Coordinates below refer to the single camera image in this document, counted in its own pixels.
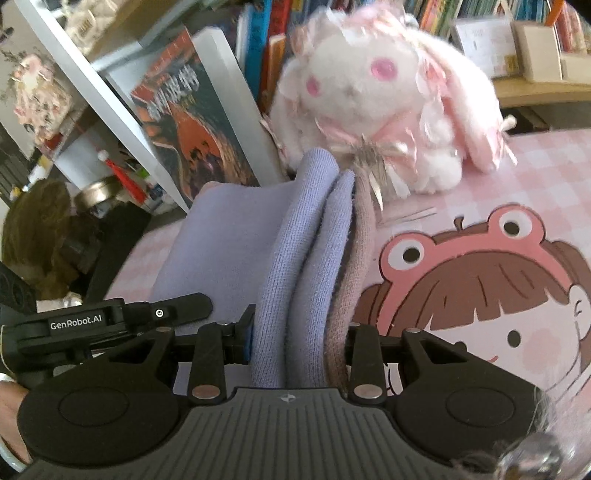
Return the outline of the person's left hand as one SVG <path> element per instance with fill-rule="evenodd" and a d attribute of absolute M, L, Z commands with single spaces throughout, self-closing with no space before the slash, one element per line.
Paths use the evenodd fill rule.
<path fill-rule="evenodd" d="M 0 389 L 1 437 L 16 457 L 28 464 L 31 462 L 31 457 L 18 430 L 17 414 L 29 391 L 18 383 L 9 381 L 2 381 Z"/>

